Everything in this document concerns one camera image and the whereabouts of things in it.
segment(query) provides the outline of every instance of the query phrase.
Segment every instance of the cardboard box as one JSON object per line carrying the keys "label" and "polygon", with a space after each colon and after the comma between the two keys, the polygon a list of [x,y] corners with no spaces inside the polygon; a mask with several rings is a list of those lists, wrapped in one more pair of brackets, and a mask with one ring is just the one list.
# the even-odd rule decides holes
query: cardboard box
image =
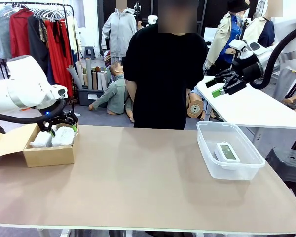
{"label": "cardboard box", "polygon": [[78,133],[72,146],[31,148],[29,143],[34,141],[39,132],[37,124],[29,124],[6,134],[0,133],[0,156],[23,152],[28,167],[74,164],[79,140]]}

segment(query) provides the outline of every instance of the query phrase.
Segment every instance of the plastic bin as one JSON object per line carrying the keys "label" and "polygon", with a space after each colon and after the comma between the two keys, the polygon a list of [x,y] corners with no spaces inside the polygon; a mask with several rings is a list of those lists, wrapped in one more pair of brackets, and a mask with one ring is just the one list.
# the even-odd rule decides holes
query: plastic bin
{"label": "plastic bin", "polygon": [[[79,97],[79,103],[82,106],[89,106],[103,95],[102,90],[77,89],[77,92]],[[107,103],[103,103],[99,107],[106,108],[107,105]]]}
{"label": "plastic bin", "polygon": [[[265,159],[238,126],[225,122],[198,122],[197,130],[197,142],[213,178],[252,180],[265,166]],[[229,143],[240,163],[218,161],[214,152],[218,142]]]}

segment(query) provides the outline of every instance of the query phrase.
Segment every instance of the red dress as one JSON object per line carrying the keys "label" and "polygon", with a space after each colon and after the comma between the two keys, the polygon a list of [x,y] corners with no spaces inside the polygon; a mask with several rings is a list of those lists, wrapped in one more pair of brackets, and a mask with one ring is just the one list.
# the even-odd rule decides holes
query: red dress
{"label": "red dress", "polygon": [[48,46],[55,82],[68,89],[68,95],[73,95],[71,74],[66,68],[72,65],[71,50],[67,35],[65,20],[45,21],[47,27]]}
{"label": "red dress", "polygon": [[12,58],[30,55],[28,17],[33,13],[23,8],[10,16],[10,44]]}

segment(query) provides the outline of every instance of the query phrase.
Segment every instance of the black t-shirt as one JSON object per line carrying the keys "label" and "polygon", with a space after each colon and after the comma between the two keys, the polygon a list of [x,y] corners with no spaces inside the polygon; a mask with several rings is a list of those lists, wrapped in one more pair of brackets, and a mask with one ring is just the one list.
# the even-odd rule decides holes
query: black t-shirt
{"label": "black t-shirt", "polygon": [[275,30],[274,30],[274,23],[266,19],[266,24],[264,29],[258,39],[258,43],[261,44],[263,47],[268,48],[272,46],[275,42]]}
{"label": "black t-shirt", "polygon": [[200,35],[158,33],[158,24],[132,37],[123,66],[125,79],[137,84],[135,127],[184,129],[186,89],[203,80],[207,52]]}

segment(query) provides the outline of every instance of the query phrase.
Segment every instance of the clothing rack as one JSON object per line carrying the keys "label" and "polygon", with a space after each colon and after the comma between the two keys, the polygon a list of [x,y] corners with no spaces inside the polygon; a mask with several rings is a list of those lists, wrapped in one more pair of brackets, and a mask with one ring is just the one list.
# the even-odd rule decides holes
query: clothing rack
{"label": "clothing rack", "polygon": [[[14,7],[15,5],[49,5],[49,6],[61,6],[64,9],[65,22],[66,22],[66,26],[67,26],[66,27],[67,37],[68,37],[68,39],[70,39],[70,37],[69,37],[69,31],[68,31],[68,22],[67,22],[66,7],[70,7],[71,8],[72,14],[73,14],[73,17],[74,17],[74,8],[71,5],[68,5],[68,4],[60,4],[60,3],[27,2],[27,1],[3,1],[3,2],[0,2],[0,4],[5,4],[5,5],[12,4],[12,7]],[[77,49],[78,49],[77,59],[80,60],[79,45],[78,45],[78,40],[77,39],[76,39],[76,42],[75,43],[76,43]],[[70,58],[71,58],[72,63],[74,64],[74,59],[73,59],[72,54],[70,54]],[[3,65],[5,66],[6,74],[8,75],[6,64],[5,64],[4,60],[3,60]],[[74,86],[74,93],[75,93],[76,89],[75,89],[75,84],[74,84],[74,81],[73,80],[72,80],[72,84]]]}

